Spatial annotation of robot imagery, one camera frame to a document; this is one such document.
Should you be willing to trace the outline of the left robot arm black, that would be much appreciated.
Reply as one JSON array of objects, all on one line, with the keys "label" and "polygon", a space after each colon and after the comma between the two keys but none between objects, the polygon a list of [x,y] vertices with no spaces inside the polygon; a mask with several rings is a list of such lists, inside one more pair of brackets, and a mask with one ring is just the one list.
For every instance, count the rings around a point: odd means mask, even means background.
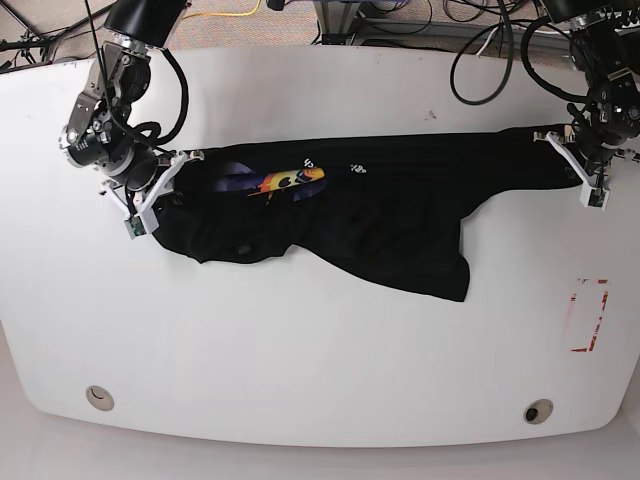
[{"label": "left robot arm black", "polygon": [[[581,180],[580,202],[604,210],[614,158],[637,162],[625,142],[639,136],[639,3],[637,1],[544,1],[546,15],[521,40],[522,63],[536,84],[567,102],[572,117],[561,134],[536,133]],[[587,93],[570,94],[543,80],[528,60],[528,45],[541,27],[569,27],[569,53],[585,75]]]}]

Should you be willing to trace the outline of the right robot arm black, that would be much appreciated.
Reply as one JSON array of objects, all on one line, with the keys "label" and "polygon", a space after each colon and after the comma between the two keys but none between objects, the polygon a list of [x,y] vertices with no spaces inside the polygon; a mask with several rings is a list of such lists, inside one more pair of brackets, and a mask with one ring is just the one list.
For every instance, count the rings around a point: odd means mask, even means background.
[{"label": "right robot arm black", "polygon": [[[118,1],[112,6],[104,27],[114,38],[96,44],[86,85],[59,139],[73,166],[105,175],[101,192],[123,211],[131,238],[158,228],[156,201],[173,193],[174,179],[186,163],[204,157],[201,151],[165,147],[180,133],[188,113],[188,82],[167,45],[190,6],[188,1]],[[155,121],[128,122],[134,103],[150,85],[152,50],[162,53],[180,86],[178,117],[167,133]]]}]

